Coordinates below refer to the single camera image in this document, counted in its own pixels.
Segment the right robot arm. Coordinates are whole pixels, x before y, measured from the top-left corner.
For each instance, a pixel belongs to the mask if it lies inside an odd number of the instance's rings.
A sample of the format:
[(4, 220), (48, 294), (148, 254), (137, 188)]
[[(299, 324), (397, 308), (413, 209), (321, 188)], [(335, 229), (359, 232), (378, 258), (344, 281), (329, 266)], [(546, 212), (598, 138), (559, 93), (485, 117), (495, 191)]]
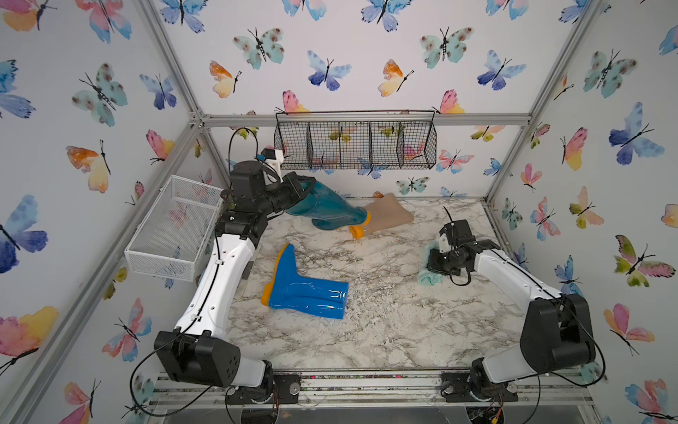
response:
[(471, 388), (491, 391), (511, 381), (541, 376), (596, 360), (598, 351), (587, 301), (564, 294), (538, 280), (510, 259), (492, 240), (479, 240), (465, 220), (439, 231), (438, 247), (428, 254), (427, 269), (450, 278), (485, 277), (524, 313), (519, 343), (471, 365)]

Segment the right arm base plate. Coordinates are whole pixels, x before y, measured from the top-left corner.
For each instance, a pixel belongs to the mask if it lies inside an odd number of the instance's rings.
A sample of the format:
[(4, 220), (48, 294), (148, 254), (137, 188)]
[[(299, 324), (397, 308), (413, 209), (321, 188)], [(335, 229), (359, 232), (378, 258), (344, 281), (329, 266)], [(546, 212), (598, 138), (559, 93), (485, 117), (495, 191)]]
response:
[(518, 395), (508, 390), (508, 383), (491, 383), (473, 372), (441, 374), (440, 394), (448, 403), (517, 402)]

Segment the teal green rubber boot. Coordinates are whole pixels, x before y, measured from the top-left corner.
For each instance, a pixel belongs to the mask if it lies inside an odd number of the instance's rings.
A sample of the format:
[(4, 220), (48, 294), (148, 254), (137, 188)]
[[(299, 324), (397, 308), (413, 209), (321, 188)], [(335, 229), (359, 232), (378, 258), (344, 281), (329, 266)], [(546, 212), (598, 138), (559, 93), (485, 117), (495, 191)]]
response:
[(322, 231), (363, 224), (368, 212), (361, 207), (353, 207), (332, 189), (313, 177), (300, 177), (300, 184), (307, 197), (285, 210), (289, 215), (312, 219), (315, 228)]

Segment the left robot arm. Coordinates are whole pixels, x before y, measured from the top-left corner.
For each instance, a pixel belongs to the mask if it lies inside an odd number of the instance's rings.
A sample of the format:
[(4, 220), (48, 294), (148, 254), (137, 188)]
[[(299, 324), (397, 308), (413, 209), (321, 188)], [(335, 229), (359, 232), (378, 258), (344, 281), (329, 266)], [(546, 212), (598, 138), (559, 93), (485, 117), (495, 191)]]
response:
[(215, 224), (208, 266), (175, 328), (155, 338), (155, 354), (174, 382), (273, 390), (269, 362), (245, 357), (227, 340), (226, 321), (238, 285), (275, 214), (305, 201), (313, 177), (279, 176), (255, 160), (237, 164), (222, 191), (225, 209)]

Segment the blue rubber boot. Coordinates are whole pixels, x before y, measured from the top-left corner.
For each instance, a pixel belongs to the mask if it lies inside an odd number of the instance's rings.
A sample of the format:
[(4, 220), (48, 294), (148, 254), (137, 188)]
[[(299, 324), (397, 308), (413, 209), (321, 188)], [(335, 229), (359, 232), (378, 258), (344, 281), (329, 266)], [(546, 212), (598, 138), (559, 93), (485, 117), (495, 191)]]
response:
[(264, 288), (261, 303), (271, 309), (342, 320), (348, 293), (348, 283), (298, 274), (295, 247), (287, 244), (276, 258), (273, 278)]

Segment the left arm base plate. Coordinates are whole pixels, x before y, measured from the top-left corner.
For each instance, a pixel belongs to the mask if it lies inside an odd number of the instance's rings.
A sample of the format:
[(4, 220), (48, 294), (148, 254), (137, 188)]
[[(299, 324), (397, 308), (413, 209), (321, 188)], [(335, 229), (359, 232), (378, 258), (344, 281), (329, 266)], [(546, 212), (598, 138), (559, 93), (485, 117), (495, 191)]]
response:
[(227, 390), (225, 402), (228, 406), (296, 405), (300, 392), (301, 376), (299, 374), (274, 372), (265, 376), (259, 387), (238, 387)]

